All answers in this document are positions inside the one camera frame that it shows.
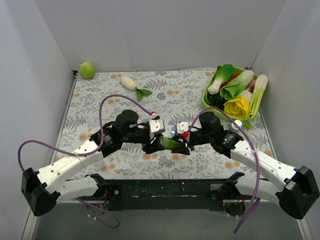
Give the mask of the green pill bottle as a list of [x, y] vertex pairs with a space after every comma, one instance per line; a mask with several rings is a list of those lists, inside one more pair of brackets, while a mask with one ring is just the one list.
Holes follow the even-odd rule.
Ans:
[[179, 140], [171, 139], [168, 137], [160, 136], [159, 137], [159, 144], [165, 149], [170, 151], [177, 151], [181, 148], [183, 144]]

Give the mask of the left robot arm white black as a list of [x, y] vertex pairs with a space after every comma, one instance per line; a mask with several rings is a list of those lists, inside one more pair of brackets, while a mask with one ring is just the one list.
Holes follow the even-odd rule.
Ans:
[[138, 123], [138, 114], [124, 110], [114, 121], [101, 126], [80, 147], [50, 165], [23, 170], [21, 192], [36, 217], [50, 212], [58, 203], [78, 197], [101, 200], [107, 189], [96, 174], [80, 180], [71, 177], [86, 167], [102, 161], [121, 149], [123, 143], [141, 144], [148, 148], [165, 132], [162, 119], [152, 112], [148, 122]]

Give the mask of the blue pill organizer box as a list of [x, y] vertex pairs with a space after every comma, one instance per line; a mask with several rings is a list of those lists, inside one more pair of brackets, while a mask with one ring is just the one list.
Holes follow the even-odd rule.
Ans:
[[176, 131], [175, 131], [175, 127], [174, 127], [174, 126], [171, 128], [170, 133], [171, 133], [172, 135], [174, 135], [174, 134], [176, 133]]

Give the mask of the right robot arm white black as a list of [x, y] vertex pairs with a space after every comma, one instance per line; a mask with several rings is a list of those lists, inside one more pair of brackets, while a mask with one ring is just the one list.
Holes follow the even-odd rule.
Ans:
[[241, 195], [250, 195], [280, 206], [289, 216], [301, 220], [320, 197], [320, 191], [314, 173], [302, 166], [296, 168], [282, 163], [269, 155], [255, 151], [248, 140], [239, 135], [239, 129], [232, 124], [225, 129], [220, 119], [211, 111], [199, 116], [200, 128], [190, 131], [187, 122], [175, 125], [175, 135], [186, 141], [188, 147], [210, 144], [219, 154], [240, 162], [255, 170], [261, 180], [244, 173], [233, 174], [218, 190], [222, 195], [237, 199]]

